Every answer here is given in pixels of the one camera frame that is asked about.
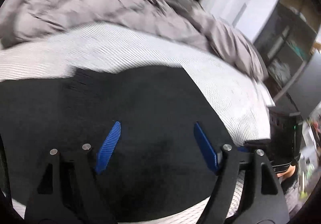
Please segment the right hand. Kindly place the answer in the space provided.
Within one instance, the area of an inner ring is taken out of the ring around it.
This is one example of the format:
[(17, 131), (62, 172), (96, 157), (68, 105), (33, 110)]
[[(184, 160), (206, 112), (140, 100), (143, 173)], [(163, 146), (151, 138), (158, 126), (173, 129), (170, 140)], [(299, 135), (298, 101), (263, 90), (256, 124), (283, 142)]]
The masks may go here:
[(285, 172), (278, 173), (277, 177), (282, 178), (282, 179), (290, 178), (294, 175), (296, 168), (297, 167), (295, 165), (290, 165), (289, 168)]

